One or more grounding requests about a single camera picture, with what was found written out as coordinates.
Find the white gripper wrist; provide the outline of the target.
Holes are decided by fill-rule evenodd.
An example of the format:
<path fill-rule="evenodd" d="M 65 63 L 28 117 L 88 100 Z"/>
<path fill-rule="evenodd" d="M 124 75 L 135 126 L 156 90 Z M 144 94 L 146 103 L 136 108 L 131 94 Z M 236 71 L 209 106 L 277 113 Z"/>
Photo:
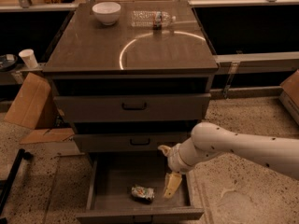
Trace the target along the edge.
<path fill-rule="evenodd" d="M 179 148 L 181 143 L 176 144 L 173 147 L 166 145 L 158 146 L 158 149 L 163 152 L 167 157 L 168 167 L 172 171 L 170 174 L 165 175 L 164 182 L 164 197 L 170 199 L 174 196 L 178 190 L 180 183 L 182 181 L 181 174 L 187 174 L 193 169 L 192 166 L 187 164 L 181 157 L 179 153 Z"/>

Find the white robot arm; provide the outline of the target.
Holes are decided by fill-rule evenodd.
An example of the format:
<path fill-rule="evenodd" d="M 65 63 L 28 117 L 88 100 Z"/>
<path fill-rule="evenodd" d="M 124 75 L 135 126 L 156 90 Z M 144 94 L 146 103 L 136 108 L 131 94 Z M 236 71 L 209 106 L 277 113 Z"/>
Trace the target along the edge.
<path fill-rule="evenodd" d="M 222 127 L 201 122 L 192 128 L 190 137 L 173 147 L 158 146 L 167 157 L 171 170 L 165 175 L 164 197 L 172 198 L 182 176 L 199 162 L 209 161 L 222 153 L 260 164 L 280 174 L 299 179 L 299 140 L 271 136 L 233 133 Z"/>

